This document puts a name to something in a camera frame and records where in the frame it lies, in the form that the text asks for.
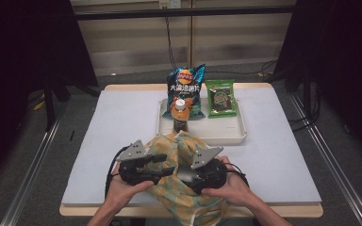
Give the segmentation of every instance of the white table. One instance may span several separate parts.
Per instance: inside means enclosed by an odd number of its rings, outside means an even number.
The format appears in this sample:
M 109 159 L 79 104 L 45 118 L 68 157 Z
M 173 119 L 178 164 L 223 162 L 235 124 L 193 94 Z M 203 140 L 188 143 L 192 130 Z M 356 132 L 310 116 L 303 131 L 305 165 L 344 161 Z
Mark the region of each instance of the white table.
M 272 86 L 234 84 L 246 130 L 239 145 L 224 146 L 221 155 L 247 174 L 251 189 L 284 218 L 317 218 L 321 197 L 290 130 Z M 206 88 L 201 97 L 206 97 Z M 63 216 L 93 216 L 104 200 L 105 181 L 113 156 L 137 139 L 156 135 L 158 103 L 167 85 L 111 85 L 101 93 L 60 206 Z M 148 193 L 137 194 L 117 215 L 170 218 Z M 246 208 L 231 206 L 226 218 L 246 218 Z

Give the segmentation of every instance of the metal rod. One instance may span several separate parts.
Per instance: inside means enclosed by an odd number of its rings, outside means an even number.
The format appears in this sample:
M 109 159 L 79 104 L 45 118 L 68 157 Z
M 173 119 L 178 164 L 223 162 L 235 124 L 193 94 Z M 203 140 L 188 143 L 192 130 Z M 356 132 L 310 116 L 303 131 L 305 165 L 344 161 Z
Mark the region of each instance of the metal rod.
M 171 9 L 146 9 L 146 10 L 128 10 L 128 11 L 107 11 L 107 12 L 76 12 L 74 15 L 72 15 L 72 17 L 74 17 L 78 21 L 85 21 L 85 20 L 108 20 L 108 19 L 131 19 L 131 18 L 154 18 L 154 17 L 291 13 L 300 9 L 308 9 L 308 8 L 299 8 L 295 6 L 247 7 L 247 8 L 171 8 Z
M 44 81 L 44 87 L 43 87 L 43 94 L 45 98 L 45 108 L 46 108 L 46 129 L 45 131 L 49 131 L 52 127 L 52 125 L 55 123 L 55 108 L 53 104 L 53 97 L 52 97 L 52 89 L 49 84 L 49 79 L 46 76 Z
M 59 110 L 58 117 L 51 127 L 51 129 L 45 132 L 45 136 L 41 142 L 39 149 L 34 157 L 33 162 L 31 163 L 30 168 L 28 169 L 23 182 L 17 191 L 16 196 L 8 208 L 8 211 L 5 213 L 4 218 L 2 219 L 1 226 L 15 226 L 20 215 L 22 214 L 22 210 L 25 206 L 25 202 L 31 192 L 31 188 L 34 185 L 35 180 L 37 179 L 38 173 L 41 168 L 41 164 L 46 154 L 49 151 L 49 147 L 55 137 L 56 131 L 58 129 L 60 120 L 64 114 L 64 110 L 66 108 L 66 103 L 62 104 L 61 109 Z
M 301 99 L 295 94 L 291 94 L 290 97 L 299 115 L 303 119 L 306 118 L 306 114 L 304 113 L 304 104 L 302 103 Z M 312 136 L 313 141 L 315 142 L 325 163 L 331 171 L 331 174 L 334 176 L 334 179 L 336 180 L 341 192 L 345 196 L 346 201 L 351 206 L 360 225 L 362 225 L 362 199 L 355 191 L 349 179 L 346 177 L 344 171 L 335 159 L 331 149 L 328 147 L 316 124 L 309 124 L 309 120 L 304 120 L 304 124 L 306 125 L 310 136 Z

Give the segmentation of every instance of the yellow cloth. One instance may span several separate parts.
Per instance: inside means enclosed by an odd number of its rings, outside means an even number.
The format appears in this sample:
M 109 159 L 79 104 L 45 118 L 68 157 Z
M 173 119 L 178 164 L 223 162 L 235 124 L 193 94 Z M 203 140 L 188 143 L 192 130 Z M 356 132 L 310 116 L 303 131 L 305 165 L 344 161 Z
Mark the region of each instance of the yellow cloth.
M 178 134 L 159 136 L 152 140 L 149 154 L 165 153 L 164 163 L 152 163 L 149 170 L 191 165 L 195 150 L 206 150 L 207 146 L 198 137 L 181 131 Z M 148 189 L 183 226 L 216 225 L 223 216 L 227 202 L 222 198 L 197 195 L 177 178 L 177 168 L 172 176 L 163 177 L 156 186 Z

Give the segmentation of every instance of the green snack package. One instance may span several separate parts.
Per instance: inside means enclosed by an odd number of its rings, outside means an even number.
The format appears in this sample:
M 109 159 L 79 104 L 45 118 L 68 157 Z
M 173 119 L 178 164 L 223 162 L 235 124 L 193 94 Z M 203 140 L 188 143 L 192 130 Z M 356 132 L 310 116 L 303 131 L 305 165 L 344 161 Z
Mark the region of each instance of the green snack package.
M 234 80 L 206 80 L 210 119 L 237 116 Z

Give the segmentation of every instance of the wooden trim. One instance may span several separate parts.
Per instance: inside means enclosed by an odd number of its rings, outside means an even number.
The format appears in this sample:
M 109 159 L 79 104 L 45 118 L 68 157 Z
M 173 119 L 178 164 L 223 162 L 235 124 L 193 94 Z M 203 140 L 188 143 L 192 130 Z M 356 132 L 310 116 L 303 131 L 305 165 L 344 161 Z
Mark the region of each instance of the wooden trim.
M 61 205 L 62 216 L 93 216 L 99 207 Z M 323 214 L 320 203 L 307 205 L 271 205 L 271 208 L 283 218 L 319 218 Z M 173 218 L 173 215 L 162 205 L 126 206 L 117 217 L 139 218 Z M 254 215 L 245 207 L 230 206 L 225 218 L 253 218 Z
M 234 89 L 272 88 L 269 83 L 235 83 Z M 167 84 L 125 84 L 108 85 L 105 90 L 167 90 Z

